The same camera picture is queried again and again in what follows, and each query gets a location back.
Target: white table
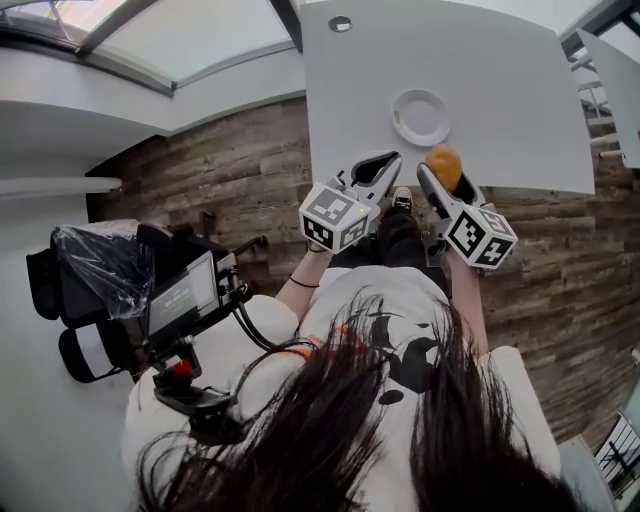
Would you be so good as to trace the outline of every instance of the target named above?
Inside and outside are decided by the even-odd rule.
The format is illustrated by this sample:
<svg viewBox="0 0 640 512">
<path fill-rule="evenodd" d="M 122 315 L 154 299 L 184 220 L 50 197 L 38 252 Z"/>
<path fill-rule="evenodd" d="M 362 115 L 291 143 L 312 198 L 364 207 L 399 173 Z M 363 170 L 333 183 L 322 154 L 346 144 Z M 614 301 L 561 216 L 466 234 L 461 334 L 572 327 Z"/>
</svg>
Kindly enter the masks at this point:
<svg viewBox="0 0 640 512">
<path fill-rule="evenodd" d="M 352 21 L 336 33 L 328 22 Z M 335 0 L 301 7 L 313 178 L 368 150 L 397 150 L 416 185 L 428 148 L 396 133 L 391 105 L 427 89 L 448 105 L 445 142 L 478 185 L 593 193 L 589 135 L 556 35 L 452 2 Z"/>
</svg>

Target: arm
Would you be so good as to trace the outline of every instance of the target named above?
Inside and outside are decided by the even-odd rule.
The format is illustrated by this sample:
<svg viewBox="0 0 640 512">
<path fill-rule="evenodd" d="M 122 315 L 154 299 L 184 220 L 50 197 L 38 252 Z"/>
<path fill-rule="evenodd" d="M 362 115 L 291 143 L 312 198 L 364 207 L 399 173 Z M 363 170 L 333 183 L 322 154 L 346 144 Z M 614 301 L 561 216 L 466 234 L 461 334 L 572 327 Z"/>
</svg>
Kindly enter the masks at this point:
<svg viewBox="0 0 640 512">
<path fill-rule="evenodd" d="M 312 246 L 312 249 L 316 251 L 319 250 L 320 247 Z M 289 309 L 296 314 L 299 321 L 302 321 L 304 315 L 307 313 L 309 301 L 311 301 L 311 297 L 313 297 L 313 293 L 324 271 L 327 270 L 332 256 L 333 254 L 329 251 L 320 253 L 307 251 L 307 254 L 302 258 L 302 261 L 293 274 L 291 274 L 291 277 L 299 283 L 309 285 L 310 288 L 300 286 L 289 279 L 278 295 L 276 295 L 276 299 L 286 304 Z"/>
<path fill-rule="evenodd" d="M 451 271 L 451 305 L 462 316 L 462 329 L 466 339 L 473 339 L 478 355 L 489 352 L 487 332 L 482 315 L 480 279 L 458 253 L 451 249 L 446 254 Z"/>
</svg>

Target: orange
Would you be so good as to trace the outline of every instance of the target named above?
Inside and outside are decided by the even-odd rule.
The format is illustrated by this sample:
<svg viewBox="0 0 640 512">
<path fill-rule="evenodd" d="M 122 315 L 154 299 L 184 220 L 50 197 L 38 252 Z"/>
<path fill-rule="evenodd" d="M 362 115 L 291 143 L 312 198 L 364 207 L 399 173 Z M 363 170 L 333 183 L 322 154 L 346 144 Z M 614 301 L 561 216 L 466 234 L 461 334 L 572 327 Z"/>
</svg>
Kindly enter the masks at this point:
<svg viewBox="0 0 640 512">
<path fill-rule="evenodd" d="M 462 161 L 457 151 L 448 144 L 436 144 L 425 157 L 424 163 L 442 186 L 453 193 L 462 176 Z"/>
</svg>

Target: plastic bag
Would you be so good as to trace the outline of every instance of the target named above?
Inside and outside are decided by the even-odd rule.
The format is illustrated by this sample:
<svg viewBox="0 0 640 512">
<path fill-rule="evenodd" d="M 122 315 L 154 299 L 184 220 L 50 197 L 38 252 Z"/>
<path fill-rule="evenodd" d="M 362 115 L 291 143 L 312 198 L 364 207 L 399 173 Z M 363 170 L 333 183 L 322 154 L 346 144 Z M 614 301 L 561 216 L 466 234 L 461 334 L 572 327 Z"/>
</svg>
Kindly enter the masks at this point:
<svg viewBox="0 0 640 512">
<path fill-rule="evenodd" d="M 60 226 L 51 234 L 58 262 L 104 303 L 111 319 L 141 316 L 153 289 L 152 250 L 131 219 Z"/>
</svg>

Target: screen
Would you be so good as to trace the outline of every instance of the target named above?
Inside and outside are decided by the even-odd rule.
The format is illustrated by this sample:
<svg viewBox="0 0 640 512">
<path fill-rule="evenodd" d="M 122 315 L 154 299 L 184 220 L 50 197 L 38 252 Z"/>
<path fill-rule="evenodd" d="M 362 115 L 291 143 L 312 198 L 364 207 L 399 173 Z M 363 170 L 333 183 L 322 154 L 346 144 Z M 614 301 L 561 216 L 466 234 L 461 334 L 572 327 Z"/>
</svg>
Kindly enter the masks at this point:
<svg viewBox="0 0 640 512">
<path fill-rule="evenodd" d="M 216 298 L 211 263 L 211 258 L 207 258 L 151 301 L 148 334 L 157 332 L 191 310 L 202 309 Z"/>
</svg>

